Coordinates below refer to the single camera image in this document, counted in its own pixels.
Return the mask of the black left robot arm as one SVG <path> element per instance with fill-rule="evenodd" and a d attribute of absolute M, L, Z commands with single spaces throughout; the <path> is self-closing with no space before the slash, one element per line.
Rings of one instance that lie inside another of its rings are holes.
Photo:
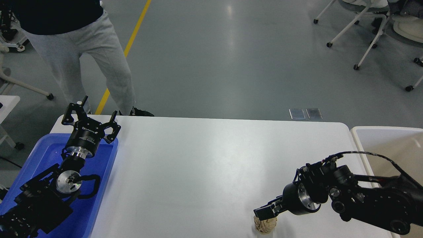
<path fill-rule="evenodd" d="M 87 237 L 117 153 L 121 126 L 99 122 L 70 103 L 62 125 L 71 134 L 40 139 L 1 203 L 1 237 Z"/>

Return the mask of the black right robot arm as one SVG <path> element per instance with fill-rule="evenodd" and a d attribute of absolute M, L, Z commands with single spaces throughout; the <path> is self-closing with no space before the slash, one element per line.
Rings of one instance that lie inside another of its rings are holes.
<path fill-rule="evenodd" d="M 376 153 L 370 155 L 387 160 L 400 175 L 356 175 L 347 165 L 337 166 L 336 161 L 349 153 L 298 168 L 292 183 L 280 196 L 255 209 L 255 216 L 268 220 L 285 211 L 311 214 L 331 199 L 332 209 L 345 222 L 356 219 L 399 235 L 409 234 L 411 224 L 422 226 L 422 185 L 393 160 Z"/>

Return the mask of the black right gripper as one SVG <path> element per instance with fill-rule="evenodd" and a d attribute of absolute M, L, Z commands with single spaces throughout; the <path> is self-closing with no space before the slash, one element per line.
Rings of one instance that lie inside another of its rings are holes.
<path fill-rule="evenodd" d="M 294 215 L 306 215 L 316 213 L 320 208 L 321 204 L 311 199 L 302 183 L 291 183 L 284 187 L 283 195 L 277 196 L 269 201 L 266 206 L 253 211 L 259 220 L 268 220 L 276 218 L 285 211 L 289 211 Z"/>

